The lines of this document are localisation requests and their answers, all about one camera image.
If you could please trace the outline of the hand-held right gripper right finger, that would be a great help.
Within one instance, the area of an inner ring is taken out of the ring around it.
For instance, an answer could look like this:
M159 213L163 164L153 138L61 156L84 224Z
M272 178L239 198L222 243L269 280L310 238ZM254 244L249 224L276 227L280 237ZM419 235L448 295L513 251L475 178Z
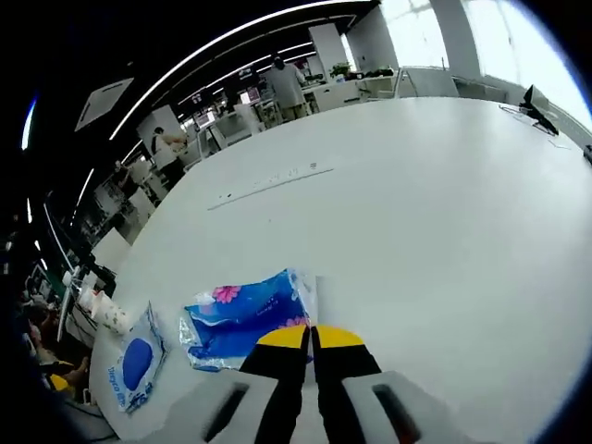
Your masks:
M312 328L318 407L331 443L461 443L447 407L405 376L382 371L360 337Z

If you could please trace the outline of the person's left hand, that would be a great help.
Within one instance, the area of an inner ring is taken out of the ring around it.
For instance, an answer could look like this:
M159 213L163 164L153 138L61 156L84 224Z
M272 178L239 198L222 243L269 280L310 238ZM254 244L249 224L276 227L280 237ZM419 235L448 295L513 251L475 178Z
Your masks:
M85 356L80 365L68 373L68 381L71 385L78 386L82 384L89 372L90 358Z

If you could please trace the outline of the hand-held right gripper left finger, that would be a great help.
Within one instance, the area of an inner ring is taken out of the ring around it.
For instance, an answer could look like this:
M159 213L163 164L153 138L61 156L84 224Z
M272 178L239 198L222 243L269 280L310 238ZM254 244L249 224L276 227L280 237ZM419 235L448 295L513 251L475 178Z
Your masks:
M283 327L262 336L240 369L224 369L198 386L190 408L199 443L289 443L302 409L311 328Z

